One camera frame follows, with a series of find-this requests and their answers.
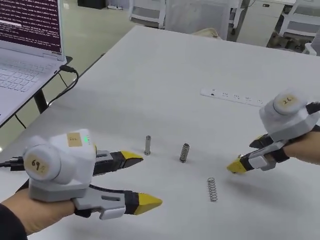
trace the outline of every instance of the label sticker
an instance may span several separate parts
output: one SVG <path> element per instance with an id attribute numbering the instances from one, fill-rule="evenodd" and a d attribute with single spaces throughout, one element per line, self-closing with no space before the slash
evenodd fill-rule
<path id="1" fill-rule="evenodd" d="M 66 137 L 68 138 L 68 145 L 70 148 L 83 146 L 79 132 L 69 132 Z"/>
<path id="2" fill-rule="evenodd" d="M 24 167 L 42 177 L 44 177 L 49 171 L 48 164 L 33 154 L 30 154 L 24 161 Z"/>
<path id="3" fill-rule="evenodd" d="M 292 94 L 288 94 L 287 96 L 285 96 L 281 100 L 279 100 L 278 103 L 283 108 L 288 108 L 288 107 L 291 107 L 296 102 L 297 102 L 296 97 Z"/>

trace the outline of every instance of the laptop hinge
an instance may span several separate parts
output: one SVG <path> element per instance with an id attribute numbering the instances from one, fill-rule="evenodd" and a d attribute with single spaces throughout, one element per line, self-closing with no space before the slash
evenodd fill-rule
<path id="1" fill-rule="evenodd" d="M 48 55 L 48 54 L 43 54 L 43 57 L 46 59 L 58 60 L 57 56 L 52 56 L 52 55 Z"/>

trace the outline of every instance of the laptop keyboard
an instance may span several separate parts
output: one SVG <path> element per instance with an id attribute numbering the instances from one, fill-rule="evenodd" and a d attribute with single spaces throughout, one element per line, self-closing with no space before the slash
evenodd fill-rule
<path id="1" fill-rule="evenodd" d="M 49 72 L 53 66 L 0 58 L 0 90 L 7 88 L 21 93 L 27 92 L 39 81 L 40 75 Z"/>

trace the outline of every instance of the coil spring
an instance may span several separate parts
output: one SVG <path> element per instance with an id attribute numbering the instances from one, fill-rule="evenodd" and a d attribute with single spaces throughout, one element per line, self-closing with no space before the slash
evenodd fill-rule
<path id="1" fill-rule="evenodd" d="M 216 188 L 216 181 L 213 177 L 208 178 L 208 189 L 209 189 L 209 197 L 211 202 L 218 201 L 218 194 Z"/>
<path id="2" fill-rule="evenodd" d="M 185 163 L 187 161 L 187 156 L 189 153 L 190 145 L 185 143 L 182 147 L 181 155 L 180 155 L 180 162 Z"/>

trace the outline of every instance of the black table leg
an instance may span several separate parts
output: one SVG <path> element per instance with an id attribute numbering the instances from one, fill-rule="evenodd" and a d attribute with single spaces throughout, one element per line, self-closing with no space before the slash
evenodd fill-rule
<path id="1" fill-rule="evenodd" d="M 40 114 L 42 114 L 47 108 L 48 108 L 48 104 L 44 95 L 44 92 L 41 90 L 39 90 L 35 95 L 34 95 L 34 100 L 35 100 L 35 104 L 38 107 L 38 110 L 40 112 Z"/>

